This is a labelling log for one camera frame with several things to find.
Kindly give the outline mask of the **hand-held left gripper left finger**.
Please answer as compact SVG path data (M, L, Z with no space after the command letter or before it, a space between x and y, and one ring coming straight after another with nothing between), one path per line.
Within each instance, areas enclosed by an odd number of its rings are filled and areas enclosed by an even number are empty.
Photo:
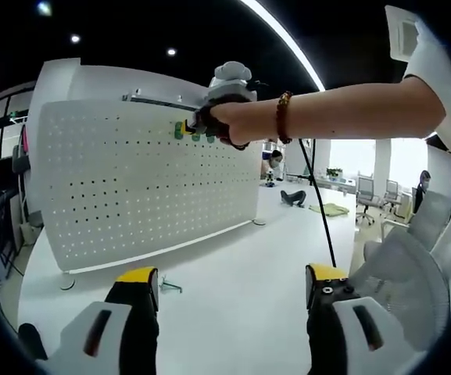
M155 374L159 336L158 270L142 267L116 279L102 302L92 302L38 362L48 374Z

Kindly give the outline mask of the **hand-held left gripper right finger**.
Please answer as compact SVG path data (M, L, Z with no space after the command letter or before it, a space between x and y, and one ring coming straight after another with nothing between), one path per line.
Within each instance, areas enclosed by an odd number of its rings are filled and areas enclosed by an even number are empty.
M399 321L334 267L306 267L310 374L394 374L407 359Z

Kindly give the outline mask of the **person's right hand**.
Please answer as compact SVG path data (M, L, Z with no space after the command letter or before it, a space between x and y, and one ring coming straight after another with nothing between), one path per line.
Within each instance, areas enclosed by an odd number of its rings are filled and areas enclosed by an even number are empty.
M198 111L209 112L205 134L237 150L252 141L278 138L277 100L205 105Z

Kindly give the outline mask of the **person's left hand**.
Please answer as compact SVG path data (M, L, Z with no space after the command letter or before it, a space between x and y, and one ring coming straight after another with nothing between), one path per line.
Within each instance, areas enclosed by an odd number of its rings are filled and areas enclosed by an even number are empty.
M21 324L18 328L18 338L33 359L48 359L41 336L33 324Z

